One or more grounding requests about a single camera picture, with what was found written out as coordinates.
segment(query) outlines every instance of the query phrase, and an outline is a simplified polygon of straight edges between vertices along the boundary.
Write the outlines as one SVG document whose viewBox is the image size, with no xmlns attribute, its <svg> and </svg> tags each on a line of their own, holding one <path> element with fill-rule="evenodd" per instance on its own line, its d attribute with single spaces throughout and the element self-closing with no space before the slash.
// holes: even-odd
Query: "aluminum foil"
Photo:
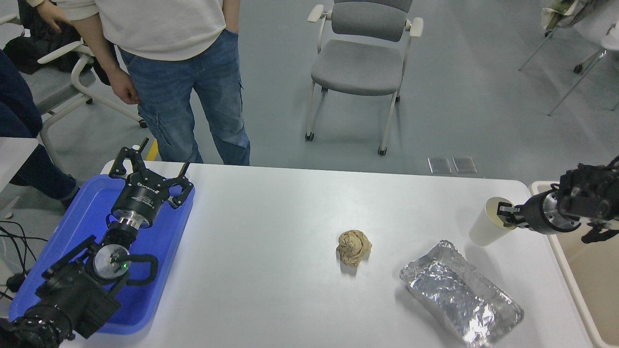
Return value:
<svg viewBox="0 0 619 348">
<path fill-rule="evenodd" d="M 491 347 L 524 317 L 522 308 L 447 240 L 402 268 L 400 279 L 469 348 Z"/>
</svg>

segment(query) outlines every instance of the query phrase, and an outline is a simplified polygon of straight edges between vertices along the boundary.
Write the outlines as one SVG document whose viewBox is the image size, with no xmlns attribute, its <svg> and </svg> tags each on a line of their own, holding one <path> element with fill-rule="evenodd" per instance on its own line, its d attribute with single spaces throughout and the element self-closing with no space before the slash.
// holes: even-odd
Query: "robotic arm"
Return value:
<svg viewBox="0 0 619 348">
<path fill-rule="evenodd" d="M 528 228 L 542 234 L 572 232 L 584 222 L 591 227 L 583 243 L 608 240 L 619 233 L 619 156 L 608 165 L 579 164 L 568 170 L 552 189 L 524 204 L 499 203 L 505 226 Z"/>
<path fill-rule="evenodd" d="M 0 319 L 0 346 L 57 348 L 74 339 L 74 331 L 89 338 L 120 308 L 116 295 L 125 285 L 142 286 L 155 279 L 157 258 L 131 254 L 131 243 L 139 228 L 152 226 L 165 201 L 174 209 L 182 206 L 193 184 L 185 177 L 189 163 L 169 180 L 147 169 L 141 156 L 147 142 L 137 150 L 123 147 L 110 170 L 110 177 L 125 179 L 125 186 L 111 208 L 102 241 L 88 237 L 43 273 L 45 283 L 36 291 L 40 301 L 12 323 Z M 133 167 L 126 178 L 125 159 Z M 182 189 L 177 196 L 170 195 L 174 186 Z M 110 216 L 116 221 L 110 222 Z M 148 278 L 130 279 L 132 262 L 149 263 Z"/>
</svg>

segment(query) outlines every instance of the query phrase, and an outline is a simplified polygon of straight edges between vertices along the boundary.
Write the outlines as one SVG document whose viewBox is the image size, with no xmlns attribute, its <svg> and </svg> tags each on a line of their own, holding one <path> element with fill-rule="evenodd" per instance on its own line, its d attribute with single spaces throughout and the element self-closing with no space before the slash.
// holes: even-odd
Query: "white paper cup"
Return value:
<svg viewBox="0 0 619 348">
<path fill-rule="evenodd" d="M 512 204 L 507 199 L 501 197 L 492 197 L 486 202 L 485 207 L 480 212 L 469 232 L 469 237 L 475 244 L 488 246 L 516 228 L 513 225 L 505 227 L 503 221 L 497 216 L 496 210 L 499 202 Z"/>
</svg>

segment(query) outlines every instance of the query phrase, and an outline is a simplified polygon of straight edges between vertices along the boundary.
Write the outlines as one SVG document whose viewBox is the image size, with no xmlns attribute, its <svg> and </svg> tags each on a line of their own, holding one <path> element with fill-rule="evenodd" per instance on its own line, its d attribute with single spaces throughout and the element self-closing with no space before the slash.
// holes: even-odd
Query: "crumpled brown paper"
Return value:
<svg viewBox="0 0 619 348">
<path fill-rule="evenodd" d="M 337 251 L 343 263 L 358 267 L 361 259 L 372 249 L 368 237 L 359 230 L 348 230 L 337 239 Z"/>
</svg>

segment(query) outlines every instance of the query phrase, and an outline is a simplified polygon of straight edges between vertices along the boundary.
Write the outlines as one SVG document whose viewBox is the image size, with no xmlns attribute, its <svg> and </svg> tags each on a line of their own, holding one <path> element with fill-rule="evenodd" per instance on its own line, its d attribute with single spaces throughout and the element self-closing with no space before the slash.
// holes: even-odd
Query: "hand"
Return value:
<svg viewBox="0 0 619 348">
<path fill-rule="evenodd" d="M 67 16 L 64 14 L 64 11 L 49 2 L 49 0 L 43 1 L 36 7 L 37 11 L 41 15 L 41 18 L 56 32 L 60 33 L 60 27 L 58 26 L 58 22 L 63 22 L 71 25 L 71 21 L 67 19 Z"/>
<path fill-rule="evenodd" d="M 133 86 L 133 81 L 129 77 L 129 74 L 124 72 L 120 67 L 112 73 L 106 72 L 110 79 L 112 91 L 120 98 L 125 104 L 140 104 L 142 100 L 137 95 L 136 88 Z"/>
</svg>

